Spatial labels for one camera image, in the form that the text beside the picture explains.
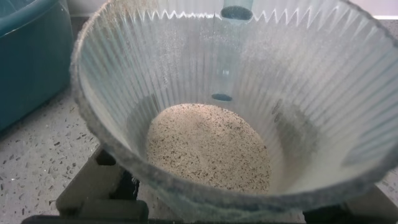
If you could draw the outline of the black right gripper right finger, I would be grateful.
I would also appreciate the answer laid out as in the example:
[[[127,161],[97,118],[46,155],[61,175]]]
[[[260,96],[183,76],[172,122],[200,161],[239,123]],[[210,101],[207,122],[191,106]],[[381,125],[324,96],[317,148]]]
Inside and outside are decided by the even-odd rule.
[[[377,187],[344,203],[303,214],[306,223],[397,223],[397,206]]]

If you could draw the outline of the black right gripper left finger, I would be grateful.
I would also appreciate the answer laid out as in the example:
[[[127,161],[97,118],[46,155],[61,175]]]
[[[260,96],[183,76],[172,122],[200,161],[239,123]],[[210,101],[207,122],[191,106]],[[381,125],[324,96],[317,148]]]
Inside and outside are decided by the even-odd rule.
[[[99,146],[56,200],[62,217],[147,218],[139,181]]]

